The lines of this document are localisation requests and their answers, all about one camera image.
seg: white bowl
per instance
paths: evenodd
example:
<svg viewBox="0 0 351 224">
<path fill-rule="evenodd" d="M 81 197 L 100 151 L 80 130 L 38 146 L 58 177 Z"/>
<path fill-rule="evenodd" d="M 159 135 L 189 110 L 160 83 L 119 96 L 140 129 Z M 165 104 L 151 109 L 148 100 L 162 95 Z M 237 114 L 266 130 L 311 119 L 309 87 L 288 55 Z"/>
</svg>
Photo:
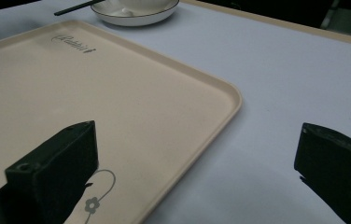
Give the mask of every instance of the white bowl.
<svg viewBox="0 0 351 224">
<path fill-rule="evenodd" d="M 120 26 L 149 25 L 168 18 L 176 11 L 179 0 L 172 0 L 161 10 L 153 13 L 132 12 L 119 0 L 106 0 L 91 6 L 98 18 L 108 23 Z"/>
<path fill-rule="evenodd" d="M 154 14 L 163 11 L 172 0 L 120 0 L 133 13 Z"/>
</svg>

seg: beige tray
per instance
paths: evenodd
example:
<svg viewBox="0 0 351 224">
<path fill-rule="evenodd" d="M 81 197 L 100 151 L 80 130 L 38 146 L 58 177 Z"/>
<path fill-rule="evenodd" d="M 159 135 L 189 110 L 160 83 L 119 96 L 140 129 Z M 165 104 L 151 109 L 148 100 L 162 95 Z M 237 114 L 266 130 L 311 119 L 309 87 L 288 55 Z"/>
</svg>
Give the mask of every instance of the beige tray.
<svg viewBox="0 0 351 224">
<path fill-rule="evenodd" d="M 14 161 L 95 120 L 99 171 L 67 223 L 139 223 L 241 104 L 232 84 L 81 21 L 13 36 L 0 41 L 0 187 Z"/>
</svg>

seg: white tablecloth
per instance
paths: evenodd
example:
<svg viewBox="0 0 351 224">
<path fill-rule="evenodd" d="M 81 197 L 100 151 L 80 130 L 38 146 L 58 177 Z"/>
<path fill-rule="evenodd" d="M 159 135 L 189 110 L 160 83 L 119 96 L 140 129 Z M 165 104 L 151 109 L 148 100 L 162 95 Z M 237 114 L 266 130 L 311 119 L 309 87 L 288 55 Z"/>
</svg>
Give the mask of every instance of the white tablecloth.
<svg viewBox="0 0 351 224">
<path fill-rule="evenodd" d="M 293 162 L 304 122 L 351 137 L 351 44 L 186 3 L 165 21 L 134 28 L 106 24 L 89 7 L 53 15 L 82 2 L 0 10 L 0 39 L 85 21 L 226 79 L 244 97 L 147 223 L 343 223 Z"/>
</svg>

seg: chopsticks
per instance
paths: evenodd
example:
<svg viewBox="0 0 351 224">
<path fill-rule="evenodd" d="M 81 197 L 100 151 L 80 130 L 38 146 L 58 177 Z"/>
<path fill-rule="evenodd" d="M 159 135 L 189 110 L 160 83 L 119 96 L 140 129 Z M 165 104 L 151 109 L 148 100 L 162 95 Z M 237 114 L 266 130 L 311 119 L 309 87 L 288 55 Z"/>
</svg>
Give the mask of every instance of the chopsticks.
<svg viewBox="0 0 351 224">
<path fill-rule="evenodd" d="M 61 15 L 65 14 L 65 13 L 72 12 L 72 11 L 75 11 L 77 9 L 80 9 L 80 8 L 83 8 L 83 7 L 88 7 L 88 6 L 91 6 L 93 4 L 96 4 L 96 3 L 99 3 L 99 2 L 104 2 L 104 1 L 105 0 L 92 0 L 92 1 L 89 1 L 89 2 L 86 2 L 86 3 L 82 3 L 82 4 L 74 6 L 74 7 L 70 7 L 70 8 L 67 8 L 67 9 L 55 12 L 54 15 L 55 16 L 61 16 Z"/>
</svg>

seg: printed flower design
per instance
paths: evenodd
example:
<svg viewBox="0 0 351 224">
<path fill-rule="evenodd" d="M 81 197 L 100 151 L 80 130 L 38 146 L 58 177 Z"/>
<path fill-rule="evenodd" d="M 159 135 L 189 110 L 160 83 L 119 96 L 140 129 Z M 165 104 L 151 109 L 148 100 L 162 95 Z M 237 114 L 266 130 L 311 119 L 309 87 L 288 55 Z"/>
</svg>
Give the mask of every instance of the printed flower design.
<svg viewBox="0 0 351 224">
<path fill-rule="evenodd" d="M 85 211 L 89 212 L 90 214 L 94 214 L 98 207 L 100 207 L 100 203 L 96 197 L 86 200 Z"/>
</svg>

